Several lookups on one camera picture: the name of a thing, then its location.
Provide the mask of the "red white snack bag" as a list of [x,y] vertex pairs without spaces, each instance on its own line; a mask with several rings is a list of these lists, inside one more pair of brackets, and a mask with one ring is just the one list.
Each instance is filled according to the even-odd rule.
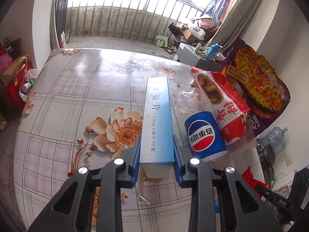
[[248,105],[219,72],[190,68],[201,99],[211,103],[213,116],[226,145],[240,140],[245,133]]

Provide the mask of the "brown paper gift bag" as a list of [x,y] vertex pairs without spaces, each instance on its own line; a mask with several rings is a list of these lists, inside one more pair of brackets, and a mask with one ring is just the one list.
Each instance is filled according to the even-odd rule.
[[7,87],[10,82],[14,82],[14,86],[16,86],[18,84],[17,75],[19,73],[26,74],[27,68],[28,54],[19,55],[1,75],[1,85]]

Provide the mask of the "black rice cooker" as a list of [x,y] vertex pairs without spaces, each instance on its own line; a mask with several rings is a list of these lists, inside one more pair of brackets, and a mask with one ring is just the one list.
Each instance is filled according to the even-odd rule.
[[257,146],[256,149],[262,170],[272,167],[275,163],[275,153],[271,145],[267,144],[264,147]]

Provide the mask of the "large water jug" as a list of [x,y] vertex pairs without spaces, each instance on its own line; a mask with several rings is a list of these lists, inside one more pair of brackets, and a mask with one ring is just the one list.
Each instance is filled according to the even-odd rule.
[[273,127],[267,134],[258,139],[258,144],[261,147],[271,146],[272,149],[276,149],[279,145],[285,142],[285,133],[288,131],[287,127],[283,129],[280,127]]

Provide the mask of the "blue detergent bottle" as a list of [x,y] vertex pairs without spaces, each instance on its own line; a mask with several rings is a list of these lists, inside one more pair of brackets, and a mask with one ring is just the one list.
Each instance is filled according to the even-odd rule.
[[215,59],[215,57],[217,56],[217,54],[220,52],[221,50],[221,46],[219,44],[214,44],[212,45],[208,52],[205,55],[205,59],[208,61],[213,61]]

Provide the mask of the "dark grey cabinet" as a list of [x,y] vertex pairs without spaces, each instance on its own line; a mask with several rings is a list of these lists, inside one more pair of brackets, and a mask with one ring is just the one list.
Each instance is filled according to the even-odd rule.
[[221,72],[222,66],[220,64],[204,59],[194,50],[194,46],[180,43],[173,60],[205,71]]

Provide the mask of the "beige curtain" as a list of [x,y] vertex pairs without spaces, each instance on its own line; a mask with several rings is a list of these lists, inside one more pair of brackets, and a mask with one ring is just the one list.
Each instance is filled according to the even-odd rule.
[[260,2],[261,0],[237,0],[206,46],[210,47],[219,44],[222,46],[223,51],[227,51],[232,47],[237,38],[250,24]]

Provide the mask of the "blue white medicine box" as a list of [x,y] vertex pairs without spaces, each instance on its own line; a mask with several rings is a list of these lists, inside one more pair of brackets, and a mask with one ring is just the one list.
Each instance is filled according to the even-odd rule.
[[174,139],[168,79],[147,79],[140,143],[140,170],[144,181],[167,179],[174,165]]

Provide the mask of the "metal window railing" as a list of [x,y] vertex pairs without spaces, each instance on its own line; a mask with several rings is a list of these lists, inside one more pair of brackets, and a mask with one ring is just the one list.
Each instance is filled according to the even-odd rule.
[[168,26],[202,9],[188,0],[66,0],[65,40],[77,36],[120,37],[154,43],[173,40]]

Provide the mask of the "purple food bag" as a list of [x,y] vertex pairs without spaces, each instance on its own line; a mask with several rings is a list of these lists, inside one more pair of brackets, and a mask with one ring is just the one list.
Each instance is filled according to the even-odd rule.
[[290,102],[290,92],[275,68],[242,39],[237,39],[228,52],[222,73],[249,107],[248,140],[267,129]]

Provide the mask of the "blue pepsi paper cup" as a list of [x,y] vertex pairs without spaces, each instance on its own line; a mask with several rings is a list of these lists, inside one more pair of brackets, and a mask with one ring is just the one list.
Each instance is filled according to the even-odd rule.
[[214,116],[209,111],[193,114],[184,122],[193,157],[214,160],[228,151]]

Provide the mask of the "red snack wrapper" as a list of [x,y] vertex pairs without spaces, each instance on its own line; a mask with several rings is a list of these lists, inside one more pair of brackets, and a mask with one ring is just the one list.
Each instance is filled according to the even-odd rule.
[[264,188],[268,188],[269,185],[261,182],[259,180],[256,180],[254,178],[253,173],[251,172],[251,166],[248,166],[248,168],[244,171],[244,173],[241,175],[243,179],[255,190],[258,185],[263,186]]

